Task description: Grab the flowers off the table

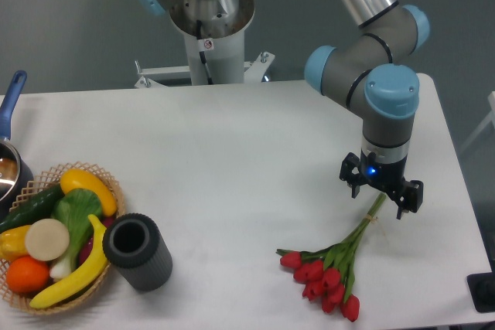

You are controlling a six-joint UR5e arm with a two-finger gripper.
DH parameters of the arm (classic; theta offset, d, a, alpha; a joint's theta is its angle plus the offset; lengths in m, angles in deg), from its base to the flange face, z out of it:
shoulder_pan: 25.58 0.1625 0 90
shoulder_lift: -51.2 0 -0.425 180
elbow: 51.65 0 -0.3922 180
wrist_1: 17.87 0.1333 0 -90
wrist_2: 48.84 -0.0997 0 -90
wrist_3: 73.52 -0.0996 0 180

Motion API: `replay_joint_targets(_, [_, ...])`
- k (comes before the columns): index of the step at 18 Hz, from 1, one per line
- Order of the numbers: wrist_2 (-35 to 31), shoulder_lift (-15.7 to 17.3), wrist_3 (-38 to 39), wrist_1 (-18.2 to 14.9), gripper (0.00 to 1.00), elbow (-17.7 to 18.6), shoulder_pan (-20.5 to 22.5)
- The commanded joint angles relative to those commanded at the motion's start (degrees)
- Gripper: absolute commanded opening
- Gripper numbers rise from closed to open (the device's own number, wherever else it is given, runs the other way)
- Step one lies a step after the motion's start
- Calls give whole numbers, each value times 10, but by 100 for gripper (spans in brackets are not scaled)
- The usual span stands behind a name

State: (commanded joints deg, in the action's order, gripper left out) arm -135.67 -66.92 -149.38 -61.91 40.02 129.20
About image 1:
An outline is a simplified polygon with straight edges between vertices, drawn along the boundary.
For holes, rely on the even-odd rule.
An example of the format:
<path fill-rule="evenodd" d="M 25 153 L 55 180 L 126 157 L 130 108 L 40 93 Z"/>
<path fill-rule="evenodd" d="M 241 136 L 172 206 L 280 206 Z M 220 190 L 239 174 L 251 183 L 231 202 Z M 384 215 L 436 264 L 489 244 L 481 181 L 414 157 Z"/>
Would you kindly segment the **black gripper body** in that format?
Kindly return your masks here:
<path fill-rule="evenodd" d="M 377 160 L 373 152 L 369 155 L 361 152 L 354 195 L 358 195 L 362 185 L 369 185 L 389 196 L 401 196 L 406 189 L 404 172 L 407 157 L 397 162 L 383 163 Z"/>

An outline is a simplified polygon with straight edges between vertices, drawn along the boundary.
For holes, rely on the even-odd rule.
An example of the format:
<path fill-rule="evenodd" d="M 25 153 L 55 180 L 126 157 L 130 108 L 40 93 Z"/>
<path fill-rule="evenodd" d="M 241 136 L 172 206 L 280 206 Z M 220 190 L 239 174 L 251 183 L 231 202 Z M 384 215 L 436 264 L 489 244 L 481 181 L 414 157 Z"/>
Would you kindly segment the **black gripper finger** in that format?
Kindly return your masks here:
<path fill-rule="evenodd" d="M 400 189 L 394 194 L 394 202 L 398 207 L 397 219 L 405 213 L 417 213 L 423 202 L 424 183 L 419 180 L 401 182 Z"/>
<path fill-rule="evenodd" d="M 367 178 L 360 171 L 360 159 L 352 152 L 342 161 L 339 178 L 351 189 L 351 197 L 355 199 L 360 187 L 367 184 Z"/>

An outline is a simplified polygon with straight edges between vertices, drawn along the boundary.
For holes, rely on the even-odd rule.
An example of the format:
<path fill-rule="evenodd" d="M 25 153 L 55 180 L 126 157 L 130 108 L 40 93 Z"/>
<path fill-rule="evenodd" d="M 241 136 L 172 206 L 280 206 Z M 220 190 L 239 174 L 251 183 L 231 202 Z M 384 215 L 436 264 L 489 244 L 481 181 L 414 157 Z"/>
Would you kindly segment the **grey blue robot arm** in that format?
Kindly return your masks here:
<path fill-rule="evenodd" d="M 360 154 L 348 154 L 340 178 L 353 194 L 369 185 L 388 195 L 399 213 L 415 213 L 423 184 L 404 177 L 419 79 L 401 61 L 427 39 L 426 14 L 398 0 L 342 0 L 361 30 L 348 49 L 321 46 L 308 58 L 304 77 L 363 122 Z M 254 0 L 139 0 L 153 15 L 168 14 L 183 34 L 195 85 L 244 83 L 244 30 Z"/>

